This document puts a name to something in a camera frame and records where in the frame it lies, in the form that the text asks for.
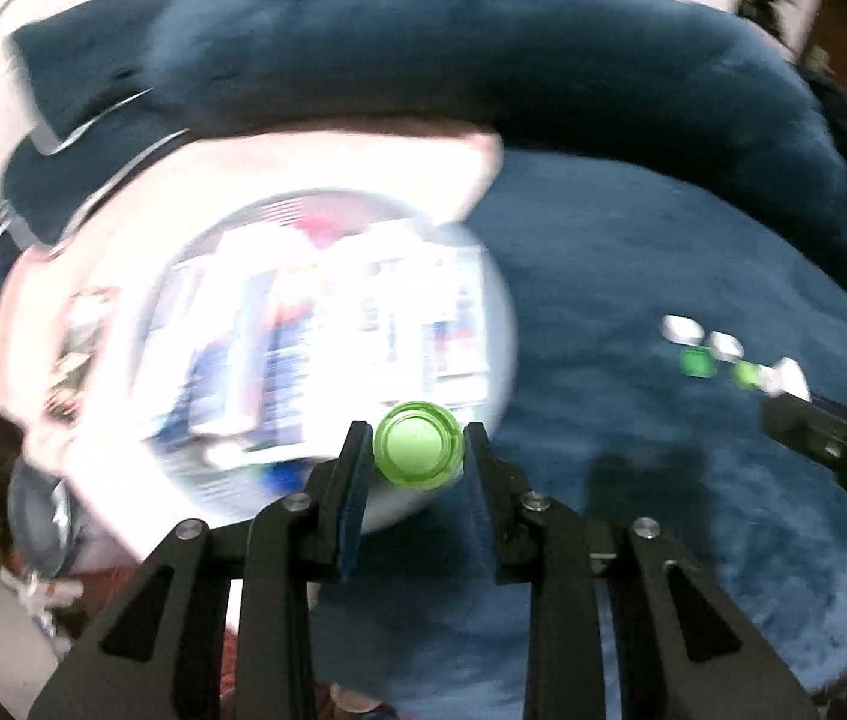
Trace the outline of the green bottle cap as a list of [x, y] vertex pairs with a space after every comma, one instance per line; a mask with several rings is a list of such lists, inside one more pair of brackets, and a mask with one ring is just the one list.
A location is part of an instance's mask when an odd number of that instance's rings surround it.
[[462, 429], [443, 406], [407, 401], [394, 406], [376, 427], [373, 457], [382, 476], [399, 488], [443, 488], [462, 473]]
[[718, 362], [708, 348], [684, 346], [680, 349], [679, 369], [692, 379], [713, 379], [718, 372]]
[[762, 388], [762, 367], [754, 362], [734, 362], [732, 366], [732, 378], [737, 387], [743, 390], [760, 390]]

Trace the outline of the white bottle cap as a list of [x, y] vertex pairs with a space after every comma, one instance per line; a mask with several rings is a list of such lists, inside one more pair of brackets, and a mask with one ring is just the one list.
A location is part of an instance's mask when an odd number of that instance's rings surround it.
[[736, 364], [744, 357], [744, 346], [736, 337], [723, 332], [711, 332], [707, 337], [707, 348], [716, 361]]
[[771, 366], [757, 367], [759, 387], [771, 398], [791, 395], [799, 400], [810, 401], [809, 385], [803, 368], [793, 358], [782, 358]]
[[705, 339], [705, 330], [697, 320], [668, 314], [661, 320], [661, 335], [679, 346], [700, 346]]

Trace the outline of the dark blue velvet blanket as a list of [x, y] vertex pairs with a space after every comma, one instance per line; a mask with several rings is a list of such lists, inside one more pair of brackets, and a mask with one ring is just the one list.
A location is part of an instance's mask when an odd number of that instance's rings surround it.
[[16, 44], [57, 101], [135, 89], [211, 135], [493, 128], [503, 166], [469, 223], [516, 305], [496, 444], [593, 514], [661, 517], [806, 688], [846, 667], [847, 494], [663, 337], [684, 314], [847, 400], [847, 165], [742, 26], [671, 0], [92, 0]]

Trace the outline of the pink towel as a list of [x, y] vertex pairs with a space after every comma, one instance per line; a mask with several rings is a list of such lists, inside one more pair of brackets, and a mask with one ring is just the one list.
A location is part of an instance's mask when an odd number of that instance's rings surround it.
[[510, 294], [474, 231], [503, 166], [460, 125], [188, 145], [0, 294], [0, 408], [134, 556], [240, 522], [355, 421], [429, 401], [496, 426]]

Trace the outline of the grey mesh round basket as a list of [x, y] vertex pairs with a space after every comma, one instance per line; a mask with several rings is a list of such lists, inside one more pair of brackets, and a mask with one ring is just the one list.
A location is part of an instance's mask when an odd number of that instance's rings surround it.
[[378, 195], [283, 193], [167, 259], [133, 426], [188, 497], [244, 518], [401, 403], [498, 426], [514, 369], [510, 291], [470, 229]]

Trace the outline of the dark blue pillow white piping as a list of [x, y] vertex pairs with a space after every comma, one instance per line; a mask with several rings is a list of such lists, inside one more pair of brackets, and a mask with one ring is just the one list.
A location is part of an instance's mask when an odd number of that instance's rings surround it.
[[88, 0], [5, 41], [37, 151], [50, 156], [108, 110], [142, 94], [149, 28], [172, 0]]
[[92, 128], [47, 156], [23, 140], [0, 176], [0, 293], [26, 249], [67, 242], [80, 216], [187, 142], [184, 130], [148, 121]]

